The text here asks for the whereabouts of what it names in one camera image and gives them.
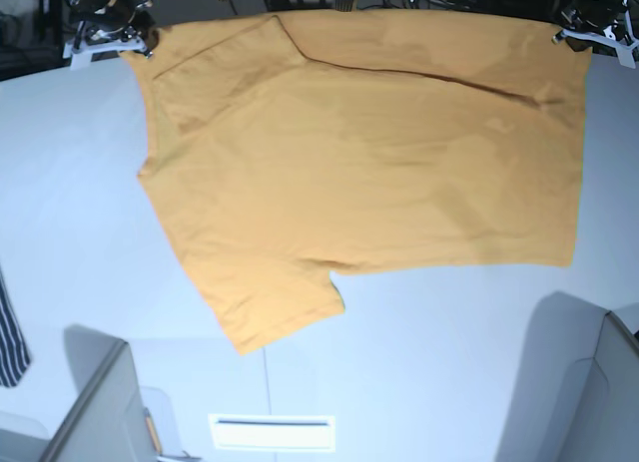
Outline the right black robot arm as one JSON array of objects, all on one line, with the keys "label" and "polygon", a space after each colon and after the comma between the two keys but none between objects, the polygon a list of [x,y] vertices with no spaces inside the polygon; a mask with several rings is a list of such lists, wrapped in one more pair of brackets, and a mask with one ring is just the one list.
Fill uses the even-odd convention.
[{"label": "right black robot arm", "polygon": [[69,6],[73,37],[63,58],[74,68],[88,66],[96,55],[133,52],[153,56],[159,36],[149,13],[152,0],[63,0]]}]

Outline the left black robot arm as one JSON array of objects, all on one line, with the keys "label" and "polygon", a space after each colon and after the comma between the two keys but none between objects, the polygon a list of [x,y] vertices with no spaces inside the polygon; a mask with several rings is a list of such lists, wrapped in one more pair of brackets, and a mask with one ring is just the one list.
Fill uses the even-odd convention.
[{"label": "left black robot arm", "polygon": [[631,3],[638,4],[638,0],[559,0],[555,18],[561,30],[552,42],[566,42],[575,52],[607,47],[622,66],[634,68],[638,36],[633,28]]}]

